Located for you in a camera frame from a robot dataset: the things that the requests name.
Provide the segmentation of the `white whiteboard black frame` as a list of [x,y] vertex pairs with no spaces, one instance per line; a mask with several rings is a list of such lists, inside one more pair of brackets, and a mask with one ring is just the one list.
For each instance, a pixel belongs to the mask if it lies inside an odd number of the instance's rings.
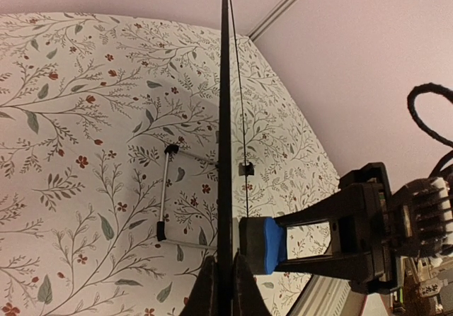
[[218,146],[218,234],[217,293],[220,315],[240,315],[236,287],[236,257],[239,253],[239,219],[235,205],[241,200],[234,191],[244,179],[239,175],[243,164],[240,143],[243,123],[242,95],[239,79],[239,56],[232,0],[221,2],[220,85]]

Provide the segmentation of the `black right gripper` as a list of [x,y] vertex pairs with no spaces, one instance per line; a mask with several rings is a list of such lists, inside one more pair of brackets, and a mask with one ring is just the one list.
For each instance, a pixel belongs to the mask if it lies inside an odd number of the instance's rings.
[[386,167],[372,162],[340,178],[339,191],[298,212],[276,217],[281,227],[331,223],[331,255],[287,259],[276,272],[310,273],[348,280],[353,291],[395,291],[402,286],[395,255]]

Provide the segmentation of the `blue whiteboard eraser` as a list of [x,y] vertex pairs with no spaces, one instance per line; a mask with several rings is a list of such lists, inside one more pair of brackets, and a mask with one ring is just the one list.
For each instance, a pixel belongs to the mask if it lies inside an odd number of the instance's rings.
[[287,260],[287,231],[271,217],[241,218],[239,242],[255,275],[270,275]]

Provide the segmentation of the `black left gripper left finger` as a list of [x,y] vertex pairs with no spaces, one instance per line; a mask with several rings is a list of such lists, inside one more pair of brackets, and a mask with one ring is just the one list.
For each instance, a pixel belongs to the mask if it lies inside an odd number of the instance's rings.
[[207,256],[180,316],[218,316],[218,266]]

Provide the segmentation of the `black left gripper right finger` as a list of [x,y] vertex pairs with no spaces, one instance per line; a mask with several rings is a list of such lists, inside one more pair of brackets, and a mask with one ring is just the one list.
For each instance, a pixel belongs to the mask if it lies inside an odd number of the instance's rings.
[[239,253],[233,265],[233,315],[271,316],[245,256]]

